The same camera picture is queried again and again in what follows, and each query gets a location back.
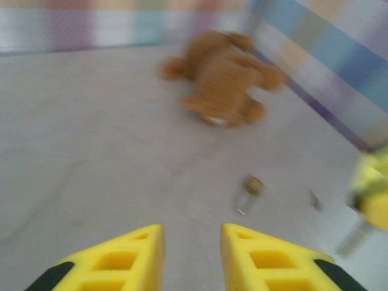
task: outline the stuffed toy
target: stuffed toy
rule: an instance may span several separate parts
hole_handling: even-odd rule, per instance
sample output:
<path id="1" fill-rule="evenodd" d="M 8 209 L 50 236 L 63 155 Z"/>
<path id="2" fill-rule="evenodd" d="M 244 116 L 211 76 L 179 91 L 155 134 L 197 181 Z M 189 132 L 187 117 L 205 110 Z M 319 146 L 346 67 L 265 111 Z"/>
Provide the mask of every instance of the stuffed toy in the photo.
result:
<path id="1" fill-rule="evenodd" d="M 285 77 L 276 67 L 247 53 L 254 48 L 247 35 L 207 31 L 189 43 L 184 58 L 171 58 L 161 68 L 164 79 L 192 79 L 197 92 L 181 101 L 213 125 L 235 127 L 263 118 L 264 106 L 247 89 L 274 91 Z"/>

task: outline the teddy bear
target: teddy bear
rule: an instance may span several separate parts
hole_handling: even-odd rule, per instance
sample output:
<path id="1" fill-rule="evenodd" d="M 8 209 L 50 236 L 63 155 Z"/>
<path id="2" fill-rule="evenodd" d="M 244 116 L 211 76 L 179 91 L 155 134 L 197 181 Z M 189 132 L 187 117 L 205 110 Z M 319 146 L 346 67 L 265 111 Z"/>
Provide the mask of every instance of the teddy bear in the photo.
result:
<path id="1" fill-rule="evenodd" d="M 184 58 L 170 58 L 161 68 L 164 79 L 191 79 L 197 93 L 181 101 L 213 125 L 236 127 L 254 123 L 265 115 L 264 106 L 247 89 L 257 86 L 275 91 L 284 74 L 248 53 L 251 38 L 239 33 L 207 31 L 192 40 Z"/>

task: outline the teddy bear ear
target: teddy bear ear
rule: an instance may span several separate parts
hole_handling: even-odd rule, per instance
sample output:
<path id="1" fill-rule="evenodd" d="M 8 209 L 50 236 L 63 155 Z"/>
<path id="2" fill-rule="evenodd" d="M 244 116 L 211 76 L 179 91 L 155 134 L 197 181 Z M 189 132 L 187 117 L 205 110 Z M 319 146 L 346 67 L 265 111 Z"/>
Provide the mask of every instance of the teddy bear ear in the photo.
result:
<path id="1" fill-rule="evenodd" d="M 186 97 L 181 101 L 181 105 L 194 112 L 201 112 L 207 107 L 208 103 L 199 96 Z"/>

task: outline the white floor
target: white floor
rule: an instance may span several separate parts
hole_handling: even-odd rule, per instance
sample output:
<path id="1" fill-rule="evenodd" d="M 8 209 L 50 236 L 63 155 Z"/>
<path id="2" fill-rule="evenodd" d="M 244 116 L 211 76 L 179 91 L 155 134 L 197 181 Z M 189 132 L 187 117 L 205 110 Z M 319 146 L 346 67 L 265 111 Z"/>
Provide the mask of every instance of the white floor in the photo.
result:
<path id="1" fill-rule="evenodd" d="M 219 230 L 234 222 L 335 255 L 357 222 L 346 207 L 358 151 L 290 90 L 259 90 L 269 117 L 219 129 L 183 110 L 185 81 L 157 78 L 177 47 L 0 58 L 0 290 L 138 227 L 166 227 L 164 290 L 224 290 Z M 266 190 L 247 216 L 249 173 Z M 311 206 L 308 189 L 321 201 Z M 388 286 L 388 236 L 337 263 Z"/>

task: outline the gray floor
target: gray floor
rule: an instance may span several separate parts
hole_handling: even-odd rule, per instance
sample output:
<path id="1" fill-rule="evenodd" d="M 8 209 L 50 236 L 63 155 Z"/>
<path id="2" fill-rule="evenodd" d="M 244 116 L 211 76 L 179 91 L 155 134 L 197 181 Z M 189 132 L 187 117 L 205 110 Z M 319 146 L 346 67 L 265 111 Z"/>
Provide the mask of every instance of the gray floor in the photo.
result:
<path id="1" fill-rule="evenodd" d="M 0 59 L 0 290 L 154 222 L 166 227 L 164 290 L 224 290 L 224 222 L 328 253 L 369 290 L 387 290 L 387 235 L 347 261 L 335 255 L 358 219 L 345 205 L 358 151 L 289 89 L 253 91 L 269 112 L 260 124 L 208 126 L 178 105 L 188 83 L 156 77 L 178 52 Z M 266 190 L 241 216 L 232 198 L 249 173 Z"/>

